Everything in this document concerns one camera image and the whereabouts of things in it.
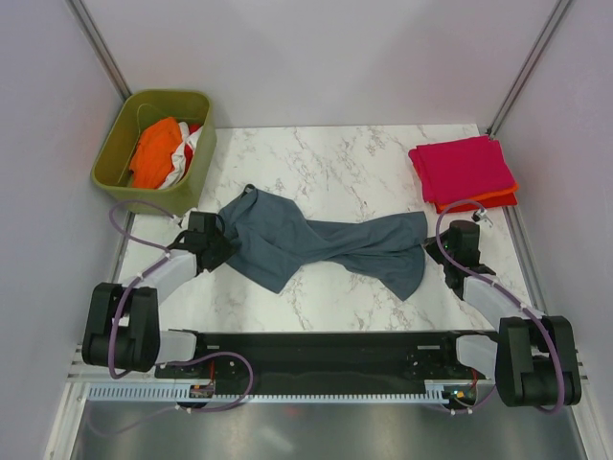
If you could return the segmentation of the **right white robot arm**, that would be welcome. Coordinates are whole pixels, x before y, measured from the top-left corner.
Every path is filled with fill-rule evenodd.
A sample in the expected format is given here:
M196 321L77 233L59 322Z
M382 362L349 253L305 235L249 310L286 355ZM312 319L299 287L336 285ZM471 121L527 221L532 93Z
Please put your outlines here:
M582 389L573 329L563 316L526 306L482 264L480 227L454 220L424 242L426 253L443 268L446 285L480 312L494 337L463 335L439 352L439 365L457 378L470 368L495 383L508 407L532 406L552 412L580 402Z

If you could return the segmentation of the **blue-grey t-shirt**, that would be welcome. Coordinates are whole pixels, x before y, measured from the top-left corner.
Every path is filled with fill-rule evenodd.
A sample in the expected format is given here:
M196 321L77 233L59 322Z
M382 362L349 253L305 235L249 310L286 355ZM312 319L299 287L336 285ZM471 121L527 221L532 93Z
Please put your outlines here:
M376 278L402 302L423 278L428 231L423 212L358 223L312 220L294 201L248 185L219 216L224 236L237 249L228 265L275 293L302 266L318 262Z

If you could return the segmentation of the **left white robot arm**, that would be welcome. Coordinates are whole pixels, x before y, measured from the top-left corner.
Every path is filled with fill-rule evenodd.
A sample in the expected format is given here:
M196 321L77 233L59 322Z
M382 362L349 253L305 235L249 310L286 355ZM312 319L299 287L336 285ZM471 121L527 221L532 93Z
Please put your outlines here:
M159 259L121 283L100 283L91 296L81 357L105 367L113 379L146 372L158 360L164 333L159 307L178 288L212 272L236 253L219 214L191 212L187 227Z

